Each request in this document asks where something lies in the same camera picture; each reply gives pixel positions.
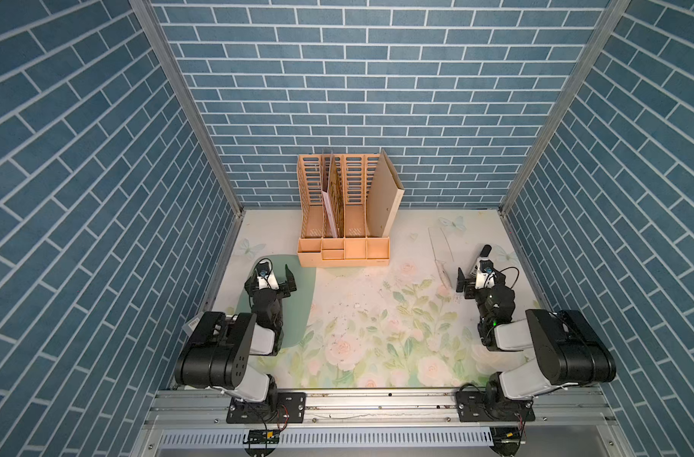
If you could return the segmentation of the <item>green cutting board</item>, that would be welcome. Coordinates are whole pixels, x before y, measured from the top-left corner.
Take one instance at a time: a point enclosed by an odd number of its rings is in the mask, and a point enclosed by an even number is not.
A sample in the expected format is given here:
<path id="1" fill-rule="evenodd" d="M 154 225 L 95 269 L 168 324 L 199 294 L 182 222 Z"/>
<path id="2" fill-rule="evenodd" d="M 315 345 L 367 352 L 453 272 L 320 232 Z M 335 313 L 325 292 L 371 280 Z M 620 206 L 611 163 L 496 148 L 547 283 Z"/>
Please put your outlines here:
<path id="1" fill-rule="evenodd" d="M 257 264 L 265 262 L 272 264 L 274 275 L 280 283 L 281 293 L 268 308 L 262 307 L 252 312 L 245 292 L 245 282 L 255 272 Z M 297 291 L 290 296 L 284 295 L 285 266 L 293 272 L 297 282 Z M 298 344 L 306 334 L 316 287 L 316 271 L 313 268 L 301 266 L 296 256 L 277 254 L 258 259 L 246 280 L 238 299 L 236 313 L 247 312 L 257 318 L 252 354 L 275 356 L 283 348 L 291 348 Z"/>

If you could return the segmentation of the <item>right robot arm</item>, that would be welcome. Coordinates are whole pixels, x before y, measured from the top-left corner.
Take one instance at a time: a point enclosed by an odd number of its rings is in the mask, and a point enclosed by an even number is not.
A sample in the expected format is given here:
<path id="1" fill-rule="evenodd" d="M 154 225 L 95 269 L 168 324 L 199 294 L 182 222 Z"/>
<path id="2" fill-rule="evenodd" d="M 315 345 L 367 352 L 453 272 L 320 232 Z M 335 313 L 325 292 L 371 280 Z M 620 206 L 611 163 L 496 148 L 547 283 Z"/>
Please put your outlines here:
<path id="1" fill-rule="evenodd" d="M 524 352 L 533 358 L 510 371 L 491 376 L 484 404 L 510 407 L 569 387 L 609 383 L 617 366 L 602 339 L 582 312 L 549 312 L 531 308 L 514 319 L 515 292 L 506 276 L 494 268 L 457 274 L 456 289 L 474 299 L 479 312 L 477 330 L 490 352 Z"/>

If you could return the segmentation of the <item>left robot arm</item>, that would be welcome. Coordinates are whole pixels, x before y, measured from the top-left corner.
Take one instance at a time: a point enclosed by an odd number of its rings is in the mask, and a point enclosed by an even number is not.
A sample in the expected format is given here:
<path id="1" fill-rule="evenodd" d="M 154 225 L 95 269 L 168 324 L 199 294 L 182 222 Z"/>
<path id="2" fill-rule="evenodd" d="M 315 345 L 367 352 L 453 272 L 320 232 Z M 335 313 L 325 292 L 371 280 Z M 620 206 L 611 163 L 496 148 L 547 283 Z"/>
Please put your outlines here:
<path id="1" fill-rule="evenodd" d="M 248 405 L 276 407 L 278 387 L 271 375 L 249 365 L 249 358 L 275 356 L 284 335 L 283 300 L 297 291 L 288 267 L 285 278 L 274 274 L 269 258 L 260 260 L 244 283 L 245 312 L 205 312 L 175 363 L 179 386 L 220 390 Z"/>

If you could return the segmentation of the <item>clear plastic labelled box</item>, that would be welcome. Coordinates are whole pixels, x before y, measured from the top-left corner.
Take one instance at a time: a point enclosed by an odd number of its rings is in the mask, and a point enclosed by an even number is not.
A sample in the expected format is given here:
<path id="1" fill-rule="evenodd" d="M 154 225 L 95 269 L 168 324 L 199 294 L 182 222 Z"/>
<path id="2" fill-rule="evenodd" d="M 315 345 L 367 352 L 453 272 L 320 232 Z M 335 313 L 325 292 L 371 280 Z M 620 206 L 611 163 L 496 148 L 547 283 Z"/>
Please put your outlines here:
<path id="1" fill-rule="evenodd" d="M 182 326 L 182 329 L 187 334 L 187 336 L 191 336 L 194 333 L 194 331 L 198 327 L 201 318 L 202 313 L 199 313 Z"/>

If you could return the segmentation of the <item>book in organizer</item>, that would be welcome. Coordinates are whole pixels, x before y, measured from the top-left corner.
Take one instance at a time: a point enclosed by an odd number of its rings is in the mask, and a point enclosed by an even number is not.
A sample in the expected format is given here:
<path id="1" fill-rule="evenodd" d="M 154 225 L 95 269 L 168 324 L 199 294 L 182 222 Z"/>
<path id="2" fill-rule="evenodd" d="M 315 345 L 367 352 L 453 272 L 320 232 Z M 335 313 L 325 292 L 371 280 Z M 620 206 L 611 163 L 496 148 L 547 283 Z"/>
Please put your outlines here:
<path id="1" fill-rule="evenodd" d="M 337 210 L 335 209 L 335 198 L 332 192 L 333 184 L 335 184 L 335 177 L 333 177 L 333 174 L 336 171 L 335 155 L 330 153 L 325 157 L 322 168 L 321 194 L 328 233 L 331 238 L 340 237 L 339 224 L 337 223 Z"/>

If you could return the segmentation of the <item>wooden file organizer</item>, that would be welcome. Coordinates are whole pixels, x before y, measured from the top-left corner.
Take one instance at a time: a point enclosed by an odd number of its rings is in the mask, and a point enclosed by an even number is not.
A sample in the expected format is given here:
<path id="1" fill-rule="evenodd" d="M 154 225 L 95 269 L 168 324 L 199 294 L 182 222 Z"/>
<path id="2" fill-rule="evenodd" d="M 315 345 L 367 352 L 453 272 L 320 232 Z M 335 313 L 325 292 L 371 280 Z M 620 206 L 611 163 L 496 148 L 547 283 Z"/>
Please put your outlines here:
<path id="1" fill-rule="evenodd" d="M 326 154 L 297 159 L 302 225 L 297 256 L 305 268 L 383 267 L 390 264 L 390 232 L 405 189 L 384 150 L 334 153 L 332 192 L 339 238 L 328 233 L 321 194 Z"/>

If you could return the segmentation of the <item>aluminium mounting rail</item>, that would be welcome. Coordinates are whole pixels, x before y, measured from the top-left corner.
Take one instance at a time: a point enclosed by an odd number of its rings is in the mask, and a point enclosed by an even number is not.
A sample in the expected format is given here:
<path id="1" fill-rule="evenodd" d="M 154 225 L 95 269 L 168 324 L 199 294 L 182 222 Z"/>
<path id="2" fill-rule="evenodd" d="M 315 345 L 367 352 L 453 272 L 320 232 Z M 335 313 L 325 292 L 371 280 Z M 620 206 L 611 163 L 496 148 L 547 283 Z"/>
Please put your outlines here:
<path id="1" fill-rule="evenodd" d="M 305 390 L 274 456 L 490 455 L 499 422 L 481 420 L 456 401 L 454 388 Z M 522 456 L 630 456 L 632 447 L 598 388 L 560 390 L 535 399 L 524 427 Z M 156 394 L 135 456 L 246 453 L 256 424 L 235 424 L 229 396 L 213 390 Z"/>

